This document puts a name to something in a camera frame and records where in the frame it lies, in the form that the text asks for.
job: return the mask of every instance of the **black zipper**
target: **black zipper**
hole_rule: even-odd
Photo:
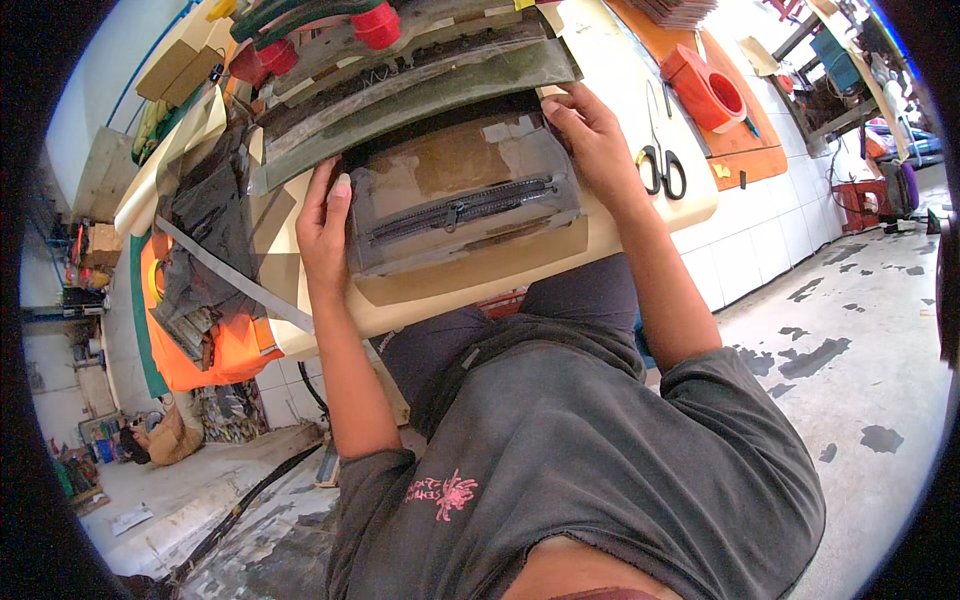
[[[556,192],[557,188],[550,178],[495,185],[482,192],[439,201],[422,210],[380,223],[368,229],[368,240],[371,246],[379,246],[425,229],[443,228],[447,233],[453,233],[460,224],[520,208],[528,201]]]

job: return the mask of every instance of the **black-handled scissors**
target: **black-handled scissors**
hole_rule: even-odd
[[[657,119],[654,119],[654,112],[651,105],[653,105],[653,108],[657,111]],[[673,154],[673,151],[670,150],[664,151],[660,145],[660,136],[657,135],[660,130],[660,107],[657,105],[657,92],[654,90],[650,80],[647,80],[647,115],[650,117],[650,133],[654,136],[654,144],[656,144],[656,147],[650,144],[643,147],[643,150],[640,151],[640,156],[636,159],[636,168],[639,170],[643,161],[646,158],[650,158],[654,184],[653,187],[647,187],[647,184],[644,183],[643,187],[646,188],[647,193],[657,195],[662,185],[663,193],[666,194],[667,198],[670,200],[679,200],[686,195],[686,172],[677,155]],[[676,169],[680,175],[679,193],[673,184],[671,167]]]

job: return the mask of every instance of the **green cutting mat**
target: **green cutting mat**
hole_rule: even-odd
[[[147,380],[147,390],[151,397],[163,396],[170,392],[163,375],[156,370],[154,352],[150,345],[150,331],[147,329],[147,309],[143,304],[143,284],[140,278],[140,253],[150,242],[150,230],[140,237],[130,236],[130,286],[133,303],[133,328],[136,330],[136,345],[140,349],[140,363],[143,376]]]

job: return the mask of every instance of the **white tiled wall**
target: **white tiled wall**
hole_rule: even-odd
[[[756,77],[737,44],[742,37],[754,36],[772,51],[796,28],[779,23],[768,9],[759,3],[726,0],[704,22],[746,77],[787,156],[786,173],[749,183],[745,190],[721,192],[720,204],[709,220],[673,233],[674,244],[710,310],[731,304],[788,271],[839,238],[846,223],[843,208],[830,196],[831,155],[806,153],[800,130],[773,84]],[[805,43],[795,53],[798,56],[790,59],[798,64],[812,57]],[[869,177],[852,134],[837,156],[834,180],[849,179],[851,173]],[[832,144],[830,150],[836,149],[837,144]]]
[[[380,357],[373,351],[373,347],[366,340],[363,344],[373,368],[377,371],[377,376],[381,379],[389,379],[390,375],[383,367]],[[307,376],[313,389],[326,401],[326,387],[320,357],[314,356],[303,361],[303,364],[306,367]],[[391,401],[391,405],[395,407],[395,413],[398,411],[402,413],[402,409],[406,406],[403,398],[396,385],[388,385],[388,383],[390,382],[384,382],[388,399]],[[300,367],[298,367],[296,360],[281,358],[271,361],[256,377],[256,384],[260,388],[264,412],[267,414],[267,424],[271,429],[288,427],[309,420],[321,421],[323,412],[310,391],[307,390],[306,384],[303,383]],[[403,414],[402,418],[398,417],[397,424],[406,422],[408,414],[409,409],[407,409],[406,414]]]

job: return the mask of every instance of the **zipper pull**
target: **zipper pull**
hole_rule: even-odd
[[[447,233],[453,233],[457,230],[457,218],[460,216],[460,213],[464,211],[464,203],[453,203],[446,209],[446,223],[444,223],[444,231]]]

